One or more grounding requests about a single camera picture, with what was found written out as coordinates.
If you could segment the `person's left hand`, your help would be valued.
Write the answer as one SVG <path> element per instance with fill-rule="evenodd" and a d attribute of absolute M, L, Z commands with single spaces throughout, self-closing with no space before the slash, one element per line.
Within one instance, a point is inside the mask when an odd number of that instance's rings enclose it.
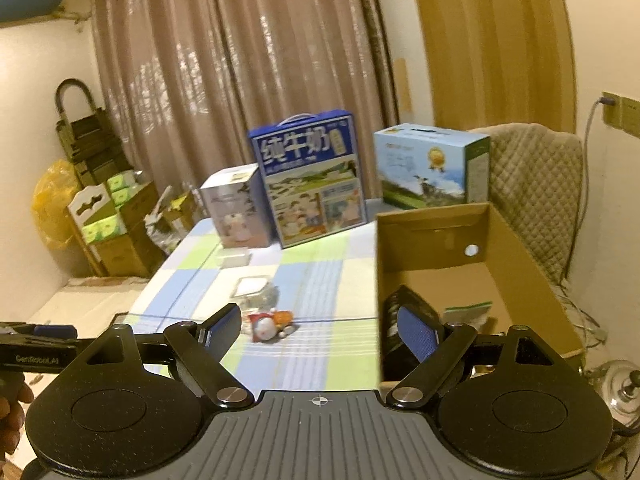
<path fill-rule="evenodd" d="M 23 404 L 32 403 L 34 393 L 21 372 L 1 372 L 1 459 L 13 454 L 21 439 L 25 412 Z"/>

